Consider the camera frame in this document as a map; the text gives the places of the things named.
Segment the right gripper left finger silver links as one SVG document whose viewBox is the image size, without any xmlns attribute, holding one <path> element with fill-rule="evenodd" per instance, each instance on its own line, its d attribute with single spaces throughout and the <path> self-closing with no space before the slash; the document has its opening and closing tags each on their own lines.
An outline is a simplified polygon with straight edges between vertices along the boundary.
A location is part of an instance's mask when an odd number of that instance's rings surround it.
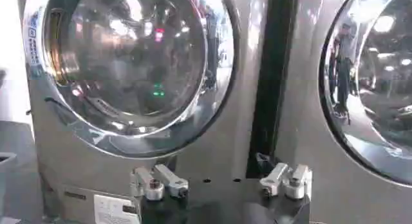
<svg viewBox="0 0 412 224">
<path fill-rule="evenodd" d="M 189 181 L 177 176 L 162 163 L 157 163 L 151 168 L 137 167 L 131 171 L 131 197 L 160 201 L 166 191 L 172 198 L 185 199 L 189 193 Z"/>
</svg>

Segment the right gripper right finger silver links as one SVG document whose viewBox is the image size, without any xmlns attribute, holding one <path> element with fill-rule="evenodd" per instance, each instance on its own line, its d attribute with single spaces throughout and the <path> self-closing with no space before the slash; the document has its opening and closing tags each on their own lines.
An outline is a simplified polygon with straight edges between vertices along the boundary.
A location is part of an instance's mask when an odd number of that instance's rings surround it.
<svg viewBox="0 0 412 224">
<path fill-rule="evenodd" d="M 271 198 L 283 193 L 292 200 L 311 199 L 313 171 L 309 166 L 299 164 L 292 168 L 284 162 L 273 162 L 262 153 L 256 154 L 256 161 L 263 171 L 259 188 L 264 197 Z"/>
</svg>

